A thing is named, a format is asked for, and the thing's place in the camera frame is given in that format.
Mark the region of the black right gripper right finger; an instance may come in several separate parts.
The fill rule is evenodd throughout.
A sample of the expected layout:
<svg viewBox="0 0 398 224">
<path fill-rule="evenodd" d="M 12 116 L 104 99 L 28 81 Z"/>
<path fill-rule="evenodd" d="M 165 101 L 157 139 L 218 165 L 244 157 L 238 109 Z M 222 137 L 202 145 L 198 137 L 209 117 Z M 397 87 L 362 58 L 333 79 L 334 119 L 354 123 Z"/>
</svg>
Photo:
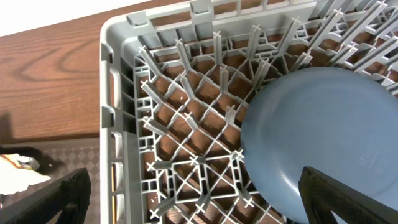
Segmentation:
<svg viewBox="0 0 398 224">
<path fill-rule="evenodd" d="M 397 210 L 390 208 L 330 176 L 305 166 L 298 182 L 310 223 L 397 223 Z"/>
</svg>

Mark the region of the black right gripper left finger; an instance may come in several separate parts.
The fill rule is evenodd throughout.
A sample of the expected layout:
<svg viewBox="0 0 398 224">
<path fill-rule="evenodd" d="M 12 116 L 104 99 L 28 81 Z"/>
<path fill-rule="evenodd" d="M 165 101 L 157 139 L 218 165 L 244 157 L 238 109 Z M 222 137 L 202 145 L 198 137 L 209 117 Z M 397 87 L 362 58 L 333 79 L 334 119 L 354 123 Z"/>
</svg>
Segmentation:
<svg viewBox="0 0 398 224">
<path fill-rule="evenodd" d="M 79 168 L 1 210 L 1 223 L 83 223 L 90 204 L 88 171 Z"/>
</svg>

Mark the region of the blue plate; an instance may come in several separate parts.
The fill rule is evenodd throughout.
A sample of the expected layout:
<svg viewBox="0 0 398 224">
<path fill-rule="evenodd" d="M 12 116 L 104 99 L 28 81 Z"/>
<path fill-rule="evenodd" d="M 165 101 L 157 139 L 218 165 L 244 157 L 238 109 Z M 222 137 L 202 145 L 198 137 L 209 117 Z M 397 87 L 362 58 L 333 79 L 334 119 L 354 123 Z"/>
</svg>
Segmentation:
<svg viewBox="0 0 398 224">
<path fill-rule="evenodd" d="M 241 147 L 256 190 L 295 222 L 308 221 L 306 166 L 397 208 L 397 98 L 362 74 L 312 67 L 274 80 L 249 104 Z"/>
</svg>

